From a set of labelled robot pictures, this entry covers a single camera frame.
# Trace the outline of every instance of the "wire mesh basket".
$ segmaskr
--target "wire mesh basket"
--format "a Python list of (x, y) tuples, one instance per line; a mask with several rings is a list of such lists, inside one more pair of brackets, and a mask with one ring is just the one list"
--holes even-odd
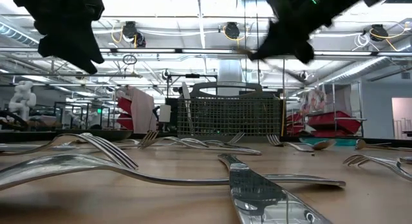
[(178, 102), (178, 137), (228, 141), (244, 132), (244, 142), (266, 141), (267, 134), (281, 132), (282, 101), (263, 93), (259, 84), (244, 84), (255, 92), (233, 97), (203, 93), (203, 88), (239, 87), (216, 82), (193, 87), (190, 99)]

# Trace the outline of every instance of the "knife blade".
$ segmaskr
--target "knife blade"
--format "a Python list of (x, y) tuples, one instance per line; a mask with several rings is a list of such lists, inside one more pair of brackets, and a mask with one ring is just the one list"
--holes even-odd
[(298, 197), (252, 171), (234, 155), (220, 154), (219, 160), (229, 170), (230, 195), (241, 223), (331, 223)]

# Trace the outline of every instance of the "table surface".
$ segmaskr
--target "table surface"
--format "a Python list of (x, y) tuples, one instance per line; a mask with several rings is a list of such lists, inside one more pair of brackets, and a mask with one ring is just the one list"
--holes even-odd
[[(244, 144), (262, 156), (240, 155), (257, 173), (296, 173), (344, 180), (347, 186), (280, 184), (318, 210), (333, 223), (411, 223), (412, 183), (389, 169), (367, 163), (348, 167), (343, 160), (353, 154), (396, 159), (408, 153), (388, 150), (353, 151), (333, 147), (311, 153), (291, 147)], [(104, 157), (92, 149), (88, 153)], [(228, 176), (218, 160), (219, 151), (182, 146), (128, 149), (139, 171), (170, 178), (221, 178)], [(0, 167), (47, 154), (2, 156)], [(412, 165), (405, 165), (412, 171)], [(141, 182), (111, 171), (65, 174), (0, 191), (0, 223), (239, 223), (228, 186), (178, 187)]]

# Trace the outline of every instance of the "ceiling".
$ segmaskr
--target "ceiling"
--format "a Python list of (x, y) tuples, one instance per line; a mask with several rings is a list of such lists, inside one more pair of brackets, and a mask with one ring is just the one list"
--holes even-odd
[[(240, 0), (103, 0), (105, 11), (99, 21), (93, 22), (92, 27), (98, 45), (101, 48), (129, 48), (133, 45), (124, 39), (119, 41), (120, 30), (126, 21), (135, 21), (138, 31), (146, 39), (146, 48), (196, 48), (206, 49), (229, 49), (240, 45), (247, 48), (256, 48), (263, 42), (267, 32), (267, 24), (273, 18), (271, 8), (264, 1), (250, 1), (243, 3)], [(349, 69), (351, 64), (370, 61), (362, 57), (342, 57), (340, 51), (395, 51), (390, 46), (396, 45), (404, 39), (409, 38), (411, 32), (407, 27), (409, 17), (412, 14), (412, 6), (407, 3), (379, 3), (368, 8), (363, 2), (357, 3), (340, 16), (336, 17), (333, 25), (329, 28), (319, 28), (311, 35), (310, 43), (316, 51), (334, 51), (334, 56), (329, 58), (318, 58), (304, 65), (298, 60), (270, 59), (269, 63), (275, 67), (267, 66), (260, 62), (250, 62), (242, 56), (228, 56), (219, 54), (167, 54), (167, 53), (136, 53), (138, 62), (134, 65), (125, 66), (123, 56), (125, 53), (103, 53), (106, 62), (98, 67), (99, 75), (111, 75), (110, 77), (86, 77), (76, 79), (70, 75), (82, 70), (59, 59), (43, 59), (37, 53), (13, 52), (1, 55), (0, 68), (3, 69), (3, 78), (11, 80), (5, 75), (9, 73), (51, 73), (54, 76), (47, 77), (49, 82), (62, 84), (60, 90), (66, 88), (68, 94), (72, 91), (87, 91), (91, 94), (107, 95), (102, 89), (105, 86), (93, 86), (92, 84), (134, 84), (153, 94), (156, 98), (164, 97), (166, 94), (162, 79), (162, 72), (168, 70), (173, 74), (199, 73), (206, 75), (217, 75), (219, 62), (225, 59), (239, 60), (244, 70), (244, 81), (261, 83), (264, 86), (279, 88), (283, 85), (282, 75), (276, 69), (292, 70), (300, 73), (303, 70), (310, 75), (308, 83), (302, 85), (292, 77), (286, 76), (285, 84), (291, 87), (313, 86), (322, 82), (339, 70)], [(237, 22), (240, 30), (238, 41), (228, 39), (222, 32), (227, 22)], [(24, 8), (18, 8), (13, 0), (0, 0), (0, 24), (7, 23), (16, 30), (30, 36), (33, 40), (39, 40), (41, 36), (33, 27), (33, 19)], [(388, 41), (375, 42), (361, 36), (365, 30), (369, 32), (373, 24), (382, 24), (388, 31), (389, 36), (396, 37)], [(29, 46), (0, 35), (1, 47), (27, 48)], [(407, 66), (408, 59), (393, 59), (393, 64), (382, 69), (376, 69), (368, 76), (361, 75), (353, 81), (364, 79), (370, 80), (380, 74), (387, 74)], [(141, 79), (130, 77), (136, 73), (143, 76)], [(392, 76), (386, 81), (397, 83), (398, 76)], [(174, 86), (180, 86), (182, 82), (194, 84), (196, 82), (214, 81), (214, 78), (186, 79), (181, 77)], [(67, 84), (87, 84), (90, 87), (68, 86)], [(160, 85), (159, 93), (153, 89), (153, 84)]]

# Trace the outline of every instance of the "basket handle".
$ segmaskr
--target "basket handle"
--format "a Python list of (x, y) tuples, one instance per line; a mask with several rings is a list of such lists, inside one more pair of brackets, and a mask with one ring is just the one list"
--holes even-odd
[[(246, 83), (246, 82), (202, 82), (196, 83), (193, 85), (193, 90), (191, 92), (191, 97), (199, 97), (199, 96), (208, 96), (208, 97), (224, 97), (219, 95), (210, 95), (204, 92), (201, 92), (201, 89), (205, 88), (246, 88), (246, 89), (254, 89), (255, 91), (252, 93), (247, 94), (249, 97), (250, 94), (253, 93), (261, 93), (262, 86), (256, 83)], [(228, 96), (228, 97), (244, 97), (245, 95), (238, 95), (238, 96)]]

